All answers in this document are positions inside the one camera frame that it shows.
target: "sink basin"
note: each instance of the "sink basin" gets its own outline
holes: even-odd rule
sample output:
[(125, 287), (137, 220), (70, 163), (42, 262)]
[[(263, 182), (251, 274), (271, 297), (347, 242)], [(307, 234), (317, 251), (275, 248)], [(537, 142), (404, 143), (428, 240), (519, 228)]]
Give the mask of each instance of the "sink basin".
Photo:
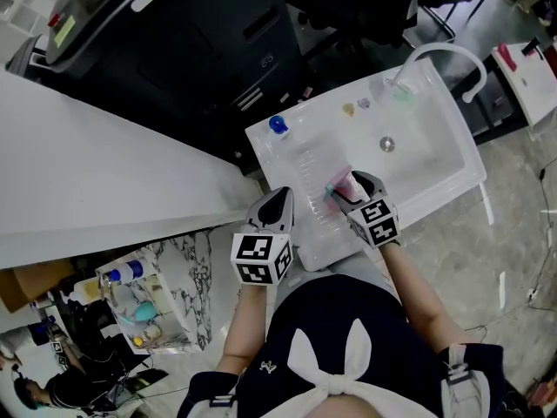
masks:
[[(363, 247), (342, 213), (330, 203), (316, 206), (326, 183), (348, 165), (383, 180), (403, 229), (486, 178), (466, 122), (431, 60), (410, 64), (399, 82), (403, 95), (385, 91), (384, 82), (398, 70), (279, 113), (289, 127), (286, 137), (272, 132), (268, 119), (245, 130), (271, 189), (288, 185), (294, 191), (293, 239), (308, 271)], [(381, 148), (382, 138), (394, 142), (390, 152)]]

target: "white ribbon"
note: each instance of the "white ribbon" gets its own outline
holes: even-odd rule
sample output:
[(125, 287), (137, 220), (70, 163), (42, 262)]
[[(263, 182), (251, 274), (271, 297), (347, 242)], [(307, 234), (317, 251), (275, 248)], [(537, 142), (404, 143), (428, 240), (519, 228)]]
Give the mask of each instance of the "white ribbon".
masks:
[(312, 343), (297, 329), (288, 355), (288, 367), (315, 388), (294, 396), (264, 415), (264, 418), (303, 418), (331, 394), (352, 394), (371, 404), (383, 418), (435, 418), (435, 415), (390, 390), (356, 381), (369, 367), (372, 340), (361, 320), (352, 323), (346, 341), (345, 373), (328, 374), (319, 368)]

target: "sink drain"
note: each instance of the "sink drain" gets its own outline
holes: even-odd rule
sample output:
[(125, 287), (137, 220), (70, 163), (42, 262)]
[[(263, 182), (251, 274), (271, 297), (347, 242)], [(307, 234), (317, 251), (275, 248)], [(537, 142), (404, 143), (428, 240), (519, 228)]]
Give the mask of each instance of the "sink drain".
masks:
[(379, 141), (379, 146), (383, 152), (392, 152), (394, 150), (394, 139), (385, 136)]

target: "blue cap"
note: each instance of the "blue cap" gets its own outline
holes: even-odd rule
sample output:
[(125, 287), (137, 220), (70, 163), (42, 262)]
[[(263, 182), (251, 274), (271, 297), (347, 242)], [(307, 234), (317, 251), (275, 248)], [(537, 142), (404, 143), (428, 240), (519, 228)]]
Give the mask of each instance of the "blue cap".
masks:
[(285, 131), (288, 131), (288, 127), (285, 124), (285, 119), (282, 116), (275, 115), (269, 119), (269, 127), (278, 135), (281, 135)]
[(108, 273), (108, 276), (113, 282), (118, 282), (120, 281), (120, 279), (122, 279), (122, 275), (120, 275), (120, 272), (117, 269), (113, 269), (112, 271), (110, 271)]

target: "yellow label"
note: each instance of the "yellow label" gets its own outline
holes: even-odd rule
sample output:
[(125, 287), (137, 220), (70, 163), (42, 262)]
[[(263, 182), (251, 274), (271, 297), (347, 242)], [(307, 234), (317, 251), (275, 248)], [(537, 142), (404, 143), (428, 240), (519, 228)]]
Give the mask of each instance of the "yellow label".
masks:
[(62, 42), (68, 37), (68, 34), (70, 34), (70, 31), (75, 24), (76, 19), (73, 18), (73, 16), (69, 16), (62, 29), (56, 34), (56, 37), (54, 37), (54, 43), (58, 48), (60, 48)]

